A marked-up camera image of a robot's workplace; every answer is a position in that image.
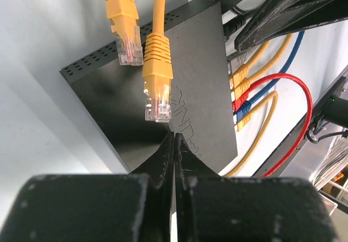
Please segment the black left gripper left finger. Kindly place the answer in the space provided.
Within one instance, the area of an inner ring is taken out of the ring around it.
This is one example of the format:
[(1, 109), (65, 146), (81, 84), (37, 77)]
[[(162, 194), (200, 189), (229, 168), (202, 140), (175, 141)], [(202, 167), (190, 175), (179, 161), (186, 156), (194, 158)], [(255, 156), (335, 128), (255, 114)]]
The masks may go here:
[(1, 241), (169, 241), (174, 136), (127, 175), (36, 175)]

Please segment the black network switch box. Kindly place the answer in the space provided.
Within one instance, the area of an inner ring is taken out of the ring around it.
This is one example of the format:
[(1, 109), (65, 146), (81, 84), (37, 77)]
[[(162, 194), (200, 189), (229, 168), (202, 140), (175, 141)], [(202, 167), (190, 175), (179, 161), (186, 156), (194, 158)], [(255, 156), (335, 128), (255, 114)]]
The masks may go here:
[(165, 15), (173, 80), (171, 120), (145, 120), (140, 66), (122, 66), (115, 43), (62, 68), (60, 74), (111, 143), (127, 170), (152, 155), (167, 132), (180, 133), (213, 171), (237, 156), (219, 3), (193, 0)]

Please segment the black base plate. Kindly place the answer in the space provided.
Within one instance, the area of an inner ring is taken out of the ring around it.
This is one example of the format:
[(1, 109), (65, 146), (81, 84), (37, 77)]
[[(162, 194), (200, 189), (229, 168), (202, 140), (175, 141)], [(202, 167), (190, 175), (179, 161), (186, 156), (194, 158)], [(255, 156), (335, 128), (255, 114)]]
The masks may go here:
[(319, 128), (328, 107), (339, 98), (341, 90), (347, 82), (347, 68), (344, 68), (315, 102), (310, 100), (310, 92), (305, 83), (296, 76), (287, 73), (266, 76), (256, 81), (255, 85), (259, 86), (274, 79), (288, 79), (300, 86), (307, 101), (307, 112), (253, 174), (254, 177), (279, 177), (285, 171), (285, 168), (303, 149), (305, 143), (309, 141), (310, 132)]

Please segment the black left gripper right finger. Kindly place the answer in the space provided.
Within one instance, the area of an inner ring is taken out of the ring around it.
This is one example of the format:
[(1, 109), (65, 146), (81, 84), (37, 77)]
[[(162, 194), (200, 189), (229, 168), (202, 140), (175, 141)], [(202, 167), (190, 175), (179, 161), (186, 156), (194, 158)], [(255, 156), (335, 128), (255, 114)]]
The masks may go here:
[(300, 178), (223, 178), (175, 136), (179, 241), (339, 241), (315, 188)]

